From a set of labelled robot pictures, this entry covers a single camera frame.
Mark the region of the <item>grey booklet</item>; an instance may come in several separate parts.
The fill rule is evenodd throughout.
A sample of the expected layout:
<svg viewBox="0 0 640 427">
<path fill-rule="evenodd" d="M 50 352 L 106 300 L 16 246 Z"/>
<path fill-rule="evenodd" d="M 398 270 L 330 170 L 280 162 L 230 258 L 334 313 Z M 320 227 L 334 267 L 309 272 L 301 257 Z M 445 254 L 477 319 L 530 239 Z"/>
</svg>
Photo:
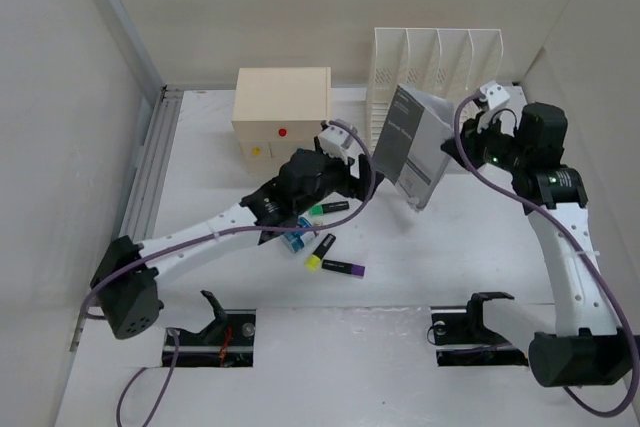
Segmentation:
<svg viewBox="0 0 640 427">
<path fill-rule="evenodd" d="M 423 211 L 450 156 L 441 145 L 453 137 L 454 105 L 399 85 L 391 100 L 373 161 L 412 210 Z"/>
</svg>

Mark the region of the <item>blue tape dispenser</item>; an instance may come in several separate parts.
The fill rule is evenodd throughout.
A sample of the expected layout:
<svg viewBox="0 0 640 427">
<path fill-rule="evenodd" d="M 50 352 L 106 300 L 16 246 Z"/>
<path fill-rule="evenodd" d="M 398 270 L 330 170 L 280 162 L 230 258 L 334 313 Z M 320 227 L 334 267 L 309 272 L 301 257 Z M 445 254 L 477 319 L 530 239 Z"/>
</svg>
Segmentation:
<svg viewBox="0 0 640 427">
<path fill-rule="evenodd" d="M 313 224 L 304 216 L 298 218 L 297 226 L 303 228 L 304 231 L 286 232 L 280 237 L 292 253 L 301 251 L 318 236 L 318 233 L 312 230 Z"/>
</svg>

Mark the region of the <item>beige wooden drawer cabinet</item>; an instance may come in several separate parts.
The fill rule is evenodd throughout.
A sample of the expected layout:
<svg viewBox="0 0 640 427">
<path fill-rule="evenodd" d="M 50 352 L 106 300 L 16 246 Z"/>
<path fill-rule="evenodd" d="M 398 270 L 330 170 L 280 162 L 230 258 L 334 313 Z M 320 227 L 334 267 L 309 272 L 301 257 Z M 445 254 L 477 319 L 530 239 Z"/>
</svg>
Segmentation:
<svg viewBox="0 0 640 427">
<path fill-rule="evenodd" d="M 241 68 L 232 125 L 247 170 L 272 177 L 298 150 L 312 150 L 331 110 L 328 67 Z"/>
</svg>

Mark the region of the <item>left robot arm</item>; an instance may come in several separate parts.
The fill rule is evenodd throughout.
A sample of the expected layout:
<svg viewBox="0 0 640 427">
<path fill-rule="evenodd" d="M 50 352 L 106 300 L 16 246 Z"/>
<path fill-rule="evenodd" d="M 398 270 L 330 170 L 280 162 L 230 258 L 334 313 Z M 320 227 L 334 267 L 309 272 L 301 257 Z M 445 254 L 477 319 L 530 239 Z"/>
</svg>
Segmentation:
<svg viewBox="0 0 640 427">
<path fill-rule="evenodd" d="M 119 340 L 157 326 L 187 330 L 201 343 L 213 343 L 224 329 L 219 301 L 203 290 L 202 304 L 189 309 L 171 299 L 171 283 L 228 254 L 300 232 L 299 217 L 331 194 L 366 205 L 383 178 L 367 154 L 353 159 L 301 150 L 277 176 L 209 220 L 155 239 L 112 241 L 83 307 L 99 307 Z"/>
</svg>

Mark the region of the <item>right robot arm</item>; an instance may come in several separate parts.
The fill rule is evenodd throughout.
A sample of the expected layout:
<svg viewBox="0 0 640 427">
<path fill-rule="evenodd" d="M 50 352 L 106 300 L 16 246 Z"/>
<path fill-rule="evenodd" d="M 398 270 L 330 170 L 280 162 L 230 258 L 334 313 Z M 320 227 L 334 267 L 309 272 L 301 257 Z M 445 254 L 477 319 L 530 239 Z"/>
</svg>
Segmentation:
<svg viewBox="0 0 640 427">
<path fill-rule="evenodd" d="M 454 122 L 441 149 L 480 182 L 518 203 L 540 244 L 555 307 L 548 325 L 506 293 L 479 293 L 463 316 L 477 341 L 497 334 L 526 353 L 543 387 L 608 386 L 625 375 L 639 386 L 639 337 L 602 278 L 593 251 L 588 197 L 578 171 L 562 162 L 568 121 L 544 103 L 526 105 L 512 133 L 500 107 Z"/>
</svg>

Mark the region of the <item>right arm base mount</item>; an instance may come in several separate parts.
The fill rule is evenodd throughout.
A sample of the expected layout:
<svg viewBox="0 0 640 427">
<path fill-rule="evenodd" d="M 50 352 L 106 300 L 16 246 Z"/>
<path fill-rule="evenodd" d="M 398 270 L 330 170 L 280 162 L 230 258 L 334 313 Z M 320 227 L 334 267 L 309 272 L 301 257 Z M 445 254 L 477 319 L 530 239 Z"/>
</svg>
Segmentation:
<svg viewBox="0 0 640 427">
<path fill-rule="evenodd" d="M 426 340 L 436 348 L 439 367 L 528 367 L 525 353 L 484 325 L 484 304 L 513 300 L 504 292 L 473 293 L 465 305 L 430 308 Z"/>
</svg>

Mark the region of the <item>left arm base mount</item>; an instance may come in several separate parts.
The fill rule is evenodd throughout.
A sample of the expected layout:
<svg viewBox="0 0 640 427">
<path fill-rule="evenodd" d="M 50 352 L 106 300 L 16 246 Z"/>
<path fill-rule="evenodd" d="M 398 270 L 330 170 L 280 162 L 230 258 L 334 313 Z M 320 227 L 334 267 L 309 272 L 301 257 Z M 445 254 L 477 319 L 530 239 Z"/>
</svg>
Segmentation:
<svg viewBox="0 0 640 427">
<path fill-rule="evenodd" d="M 210 291 L 201 295 L 209 323 L 192 332 L 179 328 L 177 368 L 249 368 L 254 362 L 255 310 L 226 310 Z"/>
</svg>

